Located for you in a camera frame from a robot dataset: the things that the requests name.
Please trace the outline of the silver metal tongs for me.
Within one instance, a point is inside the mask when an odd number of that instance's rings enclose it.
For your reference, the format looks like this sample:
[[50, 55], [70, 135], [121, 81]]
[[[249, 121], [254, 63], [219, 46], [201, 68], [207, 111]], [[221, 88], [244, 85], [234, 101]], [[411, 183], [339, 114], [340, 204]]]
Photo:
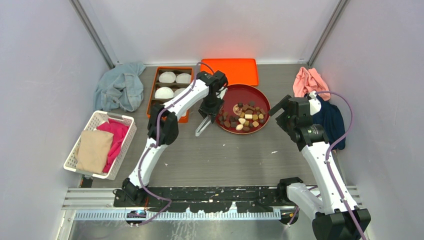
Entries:
[[195, 136], [199, 137], [212, 122], [211, 115], [207, 115], [195, 130]]

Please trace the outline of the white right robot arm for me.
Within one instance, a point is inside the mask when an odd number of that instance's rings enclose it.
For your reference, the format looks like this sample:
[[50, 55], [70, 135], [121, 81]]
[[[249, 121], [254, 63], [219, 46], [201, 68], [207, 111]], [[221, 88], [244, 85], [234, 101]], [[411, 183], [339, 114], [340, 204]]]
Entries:
[[294, 203], [310, 219], [317, 240], [364, 240], [371, 222], [366, 208], [360, 208], [349, 193], [334, 164], [332, 146], [324, 128], [313, 115], [321, 110], [317, 94], [307, 97], [286, 95], [268, 114], [297, 145], [312, 170], [320, 196], [312, 193], [299, 177], [281, 179], [277, 198], [283, 205]]

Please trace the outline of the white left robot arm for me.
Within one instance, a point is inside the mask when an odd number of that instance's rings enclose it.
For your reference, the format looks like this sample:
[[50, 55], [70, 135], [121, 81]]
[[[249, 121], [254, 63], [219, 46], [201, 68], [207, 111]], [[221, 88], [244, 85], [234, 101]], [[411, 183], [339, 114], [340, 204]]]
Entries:
[[151, 174], [160, 156], [179, 135], [179, 120], [194, 104], [201, 102], [198, 112], [203, 120], [195, 131], [199, 136], [215, 122], [224, 105], [228, 90], [228, 78], [221, 71], [201, 71], [188, 87], [165, 103], [156, 103], [150, 108], [147, 124], [147, 141], [142, 155], [131, 174], [115, 192], [114, 206], [139, 207], [150, 192], [147, 189]]

